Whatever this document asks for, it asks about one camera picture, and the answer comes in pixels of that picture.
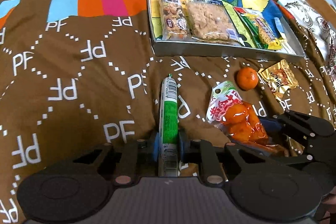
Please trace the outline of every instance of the snack package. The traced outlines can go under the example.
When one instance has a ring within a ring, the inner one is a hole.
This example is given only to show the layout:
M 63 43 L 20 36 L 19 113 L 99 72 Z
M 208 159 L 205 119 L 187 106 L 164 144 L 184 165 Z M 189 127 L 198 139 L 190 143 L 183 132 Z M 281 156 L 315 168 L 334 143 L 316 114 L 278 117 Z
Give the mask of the snack package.
M 250 30 L 256 46 L 265 50 L 281 50 L 281 42 L 274 35 L 272 29 L 259 11 L 234 7 L 234 10 L 240 16 Z
M 293 90 L 299 86 L 299 82 L 285 59 L 268 69 L 260 69 L 258 73 L 267 81 L 269 88 L 278 101 L 281 101 L 287 90 Z
M 162 40 L 184 40 L 189 27 L 180 0 L 158 0 L 162 23 Z
M 288 155 L 284 147 L 270 143 L 252 105 L 242 100 L 230 81 L 212 89 L 206 118 L 209 123 L 214 122 L 215 126 L 219 122 L 228 137 L 242 145 L 276 155 Z
M 186 0 L 193 38 L 238 42 L 239 36 L 221 0 Z

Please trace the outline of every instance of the nut bar package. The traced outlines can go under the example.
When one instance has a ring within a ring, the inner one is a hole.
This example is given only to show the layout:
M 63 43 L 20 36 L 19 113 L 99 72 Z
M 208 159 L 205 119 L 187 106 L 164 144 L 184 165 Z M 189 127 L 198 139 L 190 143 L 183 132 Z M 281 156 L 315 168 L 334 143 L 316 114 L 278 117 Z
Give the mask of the nut bar package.
M 180 0 L 159 0 L 162 40 L 184 40 L 190 37 Z
M 287 61 L 281 60 L 268 69 L 260 69 L 260 76 L 267 81 L 269 88 L 278 101 L 281 101 L 287 90 L 293 90 L 299 86 Z
M 256 46 L 265 50 L 281 50 L 281 42 L 274 35 L 263 15 L 255 10 L 234 7 L 242 22 L 250 30 Z
M 186 0 L 193 38 L 238 42 L 238 33 L 222 0 Z
M 230 81 L 212 89 L 206 118 L 235 142 L 273 155 L 288 156 L 288 150 L 270 142 L 252 105 L 241 99 Z

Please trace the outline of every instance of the brown fabric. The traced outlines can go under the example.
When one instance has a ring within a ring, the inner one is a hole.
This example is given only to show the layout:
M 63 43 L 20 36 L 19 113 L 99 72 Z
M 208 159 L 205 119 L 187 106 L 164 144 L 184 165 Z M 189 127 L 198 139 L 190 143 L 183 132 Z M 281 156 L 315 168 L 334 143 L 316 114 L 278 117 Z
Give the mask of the brown fabric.
M 151 130 L 158 128 L 161 83 L 169 73 L 180 84 L 179 126 L 191 139 L 224 146 L 228 138 L 204 121 L 211 88 L 225 80 L 235 83 L 236 72 L 244 66 L 259 70 L 275 64 L 233 57 L 156 57 L 148 35 L 147 11 L 132 16 L 132 26 L 112 27 L 118 19 L 113 16 L 71 16 L 62 21 L 66 25 L 59 32 L 56 28 L 45 31 L 50 2 L 21 0 L 6 21 L 5 42 L 0 45 L 0 95 L 4 93 L 0 100 L 0 199 L 7 211 L 12 208 L 10 199 L 14 201 L 19 223 L 24 216 L 14 183 L 19 184 L 28 175 L 96 144 L 111 141 L 121 146 L 124 140 L 147 138 Z M 291 26 L 302 45 L 309 42 L 310 59 L 290 64 L 300 87 L 286 93 L 280 104 L 262 81 L 254 90 L 238 89 L 239 94 L 261 116 L 291 109 L 334 124 L 335 91 L 328 76 L 319 70 L 321 60 L 313 50 L 314 41 L 310 35 L 305 40 L 295 22 Z M 87 52 L 81 53 L 87 48 L 88 39 L 91 48 L 103 41 L 106 57 L 82 62 L 88 57 Z M 18 66 L 14 76 L 13 57 L 23 52 L 33 52 L 26 54 L 33 58 L 27 60 L 26 68 L 24 63 Z M 132 99 L 129 85 L 137 85 L 139 79 L 142 83 L 133 89 Z M 57 87 L 58 81 L 62 100 L 48 100 L 58 96 L 57 90 L 50 89 Z M 197 171 L 194 165 L 190 168 L 184 173 Z

